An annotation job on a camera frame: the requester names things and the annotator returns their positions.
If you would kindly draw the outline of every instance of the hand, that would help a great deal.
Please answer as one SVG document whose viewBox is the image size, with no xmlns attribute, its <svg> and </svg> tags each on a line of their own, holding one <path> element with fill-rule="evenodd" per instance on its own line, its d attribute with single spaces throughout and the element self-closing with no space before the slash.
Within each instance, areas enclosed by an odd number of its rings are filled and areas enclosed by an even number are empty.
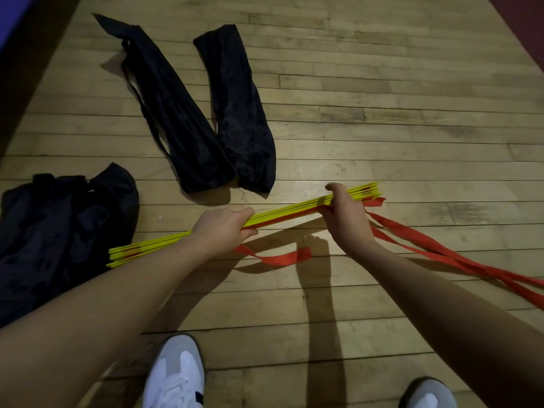
<svg viewBox="0 0 544 408">
<path fill-rule="evenodd" d="M 211 209 L 196 221 L 191 236 L 209 250 L 211 257 L 230 252 L 235 247 L 259 233 L 256 229 L 241 229 L 255 214 L 252 208 L 232 211 L 228 208 Z"/>
<path fill-rule="evenodd" d="M 332 191 L 333 199 L 330 207 L 319 212 L 338 246 L 351 257 L 363 248 L 378 247 L 363 204 L 354 200 L 343 184 L 329 183 L 325 189 Z"/>
</svg>

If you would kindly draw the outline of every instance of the left hand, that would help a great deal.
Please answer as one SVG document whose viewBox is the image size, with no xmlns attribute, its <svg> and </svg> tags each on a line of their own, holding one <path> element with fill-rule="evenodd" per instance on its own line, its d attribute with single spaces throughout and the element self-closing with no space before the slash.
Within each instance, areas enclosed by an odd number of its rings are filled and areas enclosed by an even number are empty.
<svg viewBox="0 0 544 408">
<path fill-rule="evenodd" d="M 221 253 L 232 251 L 235 247 L 259 233 L 256 229 L 243 229 L 250 217 L 255 214 L 252 208 L 243 211 L 232 211 L 228 208 L 211 209 L 204 212 L 197 220 L 191 236 L 199 239 L 216 257 Z"/>
</svg>

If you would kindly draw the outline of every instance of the black drawstring bag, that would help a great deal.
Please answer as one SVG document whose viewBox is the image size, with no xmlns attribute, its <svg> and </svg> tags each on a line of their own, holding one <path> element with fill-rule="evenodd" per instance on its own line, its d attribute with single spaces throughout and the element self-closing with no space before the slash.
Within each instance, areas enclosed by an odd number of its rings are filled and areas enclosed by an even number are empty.
<svg viewBox="0 0 544 408">
<path fill-rule="evenodd" d="M 45 173 L 4 192 L 0 328 L 108 270 L 108 250 L 131 243 L 138 211 L 134 179 L 115 163 L 89 181 Z"/>
<path fill-rule="evenodd" d="M 155 142 L 176 169 L 182 189 L 200 192 L 224 185 L 238 175 L 241 187 L 268 193 L 276 176 L 274 139 L 251 68 L 234 25 L 195 40 L 208 69 L 215 132 L 159 48 L 138 25 L 94 14 L 106 33 L 122 39 L 122 68 L 140 88 L 132 87 Z M 170 151 L 160 141 L 158 123 Z"/>
</svg>

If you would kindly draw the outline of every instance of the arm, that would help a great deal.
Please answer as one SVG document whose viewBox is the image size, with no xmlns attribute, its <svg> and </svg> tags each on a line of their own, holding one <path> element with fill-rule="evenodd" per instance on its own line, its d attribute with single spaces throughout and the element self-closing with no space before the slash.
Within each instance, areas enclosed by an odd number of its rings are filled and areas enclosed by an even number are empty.
<svg viewBox="0 0 544 408">
<path fill-rule="evenodd" d="M 237 247 L 255 212 L 205 212 L 190 236 L 112 269 L 0 331 L 0 406 L 72 407 L 180 282 Z"/>
<path fill-rule="evenodd" d="M 427 343 L 491 406 L 544 401 L 544 335 L 450 281 L 389 252 L 372 236 L 361 203 L 338 183 L 321 211 L 338 245 L 364 266 Z"/>
</svg>

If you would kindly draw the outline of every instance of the shoe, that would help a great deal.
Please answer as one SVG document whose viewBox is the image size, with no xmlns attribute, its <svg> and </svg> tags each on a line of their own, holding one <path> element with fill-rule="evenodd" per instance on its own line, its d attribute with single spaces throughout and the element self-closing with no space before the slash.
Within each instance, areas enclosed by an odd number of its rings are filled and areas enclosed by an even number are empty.
<svg viewBox="0 0 544 408">
<path fill-rule="evenodd" d="M 147 377 L 142 408 L 201 408 L 204 366 L 196 342 L 188 335 L 169 338 Z"/>
<path fill-rule="evenodd" d="M 399 408 L 457 408 L 452 392 L 432 377 L 414 379 L 400 399 Z"/>
</svg>

